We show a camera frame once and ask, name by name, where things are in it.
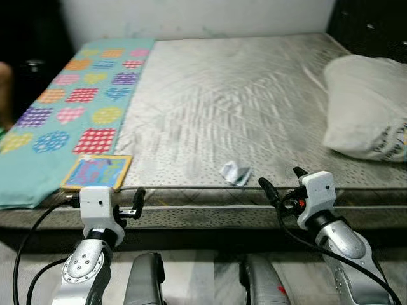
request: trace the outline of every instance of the orange heart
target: orange heart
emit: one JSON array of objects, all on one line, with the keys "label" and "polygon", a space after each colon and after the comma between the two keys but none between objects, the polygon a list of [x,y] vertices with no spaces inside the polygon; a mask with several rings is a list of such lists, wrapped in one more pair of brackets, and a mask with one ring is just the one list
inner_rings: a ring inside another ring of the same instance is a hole
[{"label": "orange heart", "polygon": [[92,61],[90,59],[72,59],[65,66],[65,69],[71,71],[80,71],[86,69]]},{"label": "orange heart", "polygon": [[47,89],[38,97],[38,100],[44,104],[51,104],[63,98],[64,95],[64,89]]},{"label": "orange heart", "polygon": [[121,54],[123,54],[124,51],[125,51],[125,49],[106,49],[102,53],[101,57],[105,57],[105,58],[106,57],[107,58],[121,57]]}]

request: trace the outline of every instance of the white wall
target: white wall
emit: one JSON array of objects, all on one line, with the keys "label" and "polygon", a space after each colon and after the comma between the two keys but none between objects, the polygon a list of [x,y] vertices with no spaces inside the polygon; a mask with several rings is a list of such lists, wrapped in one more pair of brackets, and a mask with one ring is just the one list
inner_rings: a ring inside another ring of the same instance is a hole
[{"label": "white wall", "polygon": [[100,38],[182,39],[324,32],[335,0],[62,0],[79,48]]}]

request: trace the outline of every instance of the colorful card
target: colorful card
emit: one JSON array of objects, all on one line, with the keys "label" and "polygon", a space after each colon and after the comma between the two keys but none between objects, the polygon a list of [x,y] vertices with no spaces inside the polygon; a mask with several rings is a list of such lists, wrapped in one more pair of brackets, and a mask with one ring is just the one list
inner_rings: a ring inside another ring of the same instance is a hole
[{"label": "colorful card", "polygon": [[109,186],[117,190],[121,186],[132,156],[108,156],[85,154],[62,181],[62,189],[81,189],[85,186]]}]

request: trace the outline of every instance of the colorful patterned blanket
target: colorful patterned blanket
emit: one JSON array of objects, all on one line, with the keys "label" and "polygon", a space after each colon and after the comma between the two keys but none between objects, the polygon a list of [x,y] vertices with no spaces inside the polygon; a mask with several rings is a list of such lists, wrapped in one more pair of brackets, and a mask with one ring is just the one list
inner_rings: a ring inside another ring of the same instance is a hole
[{"label": "colorful patterned blanket", "polygon": [[111,154],[152,39],[82,47],[0,142],[0,209],[34,208],[79,154]]}]

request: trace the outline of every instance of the white tissue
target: white tissue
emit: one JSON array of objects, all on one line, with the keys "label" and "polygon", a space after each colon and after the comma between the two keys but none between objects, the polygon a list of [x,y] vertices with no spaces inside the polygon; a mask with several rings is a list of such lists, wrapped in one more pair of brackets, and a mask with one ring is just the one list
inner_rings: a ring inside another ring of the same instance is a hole
[{"label": "white tissue", "polygon": [[236,162],[229,161],[220,170],[221,175],[229,183],[244,186],[252,174],[250,167],[238,166]]}]

